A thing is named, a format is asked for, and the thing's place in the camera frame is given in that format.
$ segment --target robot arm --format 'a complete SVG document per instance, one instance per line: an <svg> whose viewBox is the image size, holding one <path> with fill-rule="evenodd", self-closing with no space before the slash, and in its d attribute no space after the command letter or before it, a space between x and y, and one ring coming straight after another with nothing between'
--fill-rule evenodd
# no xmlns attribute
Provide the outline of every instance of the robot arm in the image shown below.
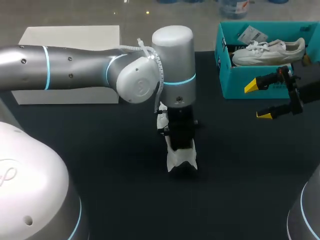
<svg viewBox="0 0 320 240"><path fill-rule="evenodd" d="M145 47L140 39L138 43L140 47L120 46L104 51L32 45L2 47L0 91L107 87L129 103L142 103L153 95L160 82L155 113L164 116L165 121L158 124L158 132L166 136L174 155L178 155L177 150L192 150L195 162L198 122L193 114L193 33L184 26L168 26L153 34L153 48ZM165 109L159 110L160 100Z"/></svg>
<svg viewBox="0 0 320 240"><path fill-rule="evenodd" d="M143 51L88 51L17 45L0 48L0 90L107 87L130 103L149 99L159 82L157 63Z"/></svg>
<svg viewBox="0 0 320 240"><path fill-rule="evenodd" d="M303 112L303 105L320 100L320 62L311 64L301 60L291 64L294 75L288 66L281 66L276 73L266 76L258 76L245 89L245 93L256 90L267 90L270 84L285 84L290 97L290 103L280 106L272 106L256 113L257 118L276 119L285 114L293 115Z"/></svg>

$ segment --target white sneaker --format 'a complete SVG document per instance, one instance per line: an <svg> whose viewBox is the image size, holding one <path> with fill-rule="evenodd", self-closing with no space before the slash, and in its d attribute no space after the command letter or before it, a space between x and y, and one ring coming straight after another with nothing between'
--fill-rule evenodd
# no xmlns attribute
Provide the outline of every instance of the white sneaker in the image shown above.
<svg viewBox="0 0 320 240"><path fill-rule="evenodd" d="M305 54L303 38L295 42L275 40L270 43L253 41L245 49L233 53L232 62L236 66L284 65L301 60Z"/></svg>

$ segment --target water bottle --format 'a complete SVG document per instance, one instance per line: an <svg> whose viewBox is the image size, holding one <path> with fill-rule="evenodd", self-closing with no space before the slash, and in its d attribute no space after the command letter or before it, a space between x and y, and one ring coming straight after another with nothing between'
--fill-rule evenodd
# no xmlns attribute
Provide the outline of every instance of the water bottle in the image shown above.
<svg viewBox="0 0 320 240"><path fill-rule="evenodd" d="M222 16L228 19L242 19L249 10L249 0L218 0Z"/></svg>

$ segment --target black table surface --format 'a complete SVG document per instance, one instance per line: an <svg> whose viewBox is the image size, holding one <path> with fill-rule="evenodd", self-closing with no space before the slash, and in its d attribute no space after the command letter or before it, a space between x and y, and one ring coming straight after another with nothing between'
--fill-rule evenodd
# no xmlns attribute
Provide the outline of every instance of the black table surface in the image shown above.
<svg viewBox="0 0 320 240"><path fill-rule="evenodd" d="M167 173L154 101L19 106L24 130L65 161L92 240L286 240L287 215L320 163L320 102L257 119L288 100L226 100L213 52L196 53L197 176Z"/></svg>

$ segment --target white cable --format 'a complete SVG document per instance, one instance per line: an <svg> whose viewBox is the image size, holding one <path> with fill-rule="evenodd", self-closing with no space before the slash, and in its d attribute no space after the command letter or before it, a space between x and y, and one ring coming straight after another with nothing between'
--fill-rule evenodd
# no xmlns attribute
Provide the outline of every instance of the white cable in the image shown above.
<svg viewBox="0 0 320 240"><path fill-rule="evenodd" d="M158 92L156 93L155 96L155 103L154 103L154 112L156 113L158 111L159 105L160 105L160 95L162 93L162 90L164 89L164 82L165 82L165 77L164 77L164 68L162 66L161 63L161 59L158 55L158 53L156 52L156 50L154 50L152 47L150 46L145 46L144 42L138 38L138 44L139 46L125 46L125 45L121 45L119 46L120 49L128 49L131 51L144 51L144 53L146 54L146 57L148 59L153 59L152 56L150 56L149 52L151 52L154 56L154 61L156 62L156 64L158 65L158 69L159 69L159 88L158 88Z"/></svg>

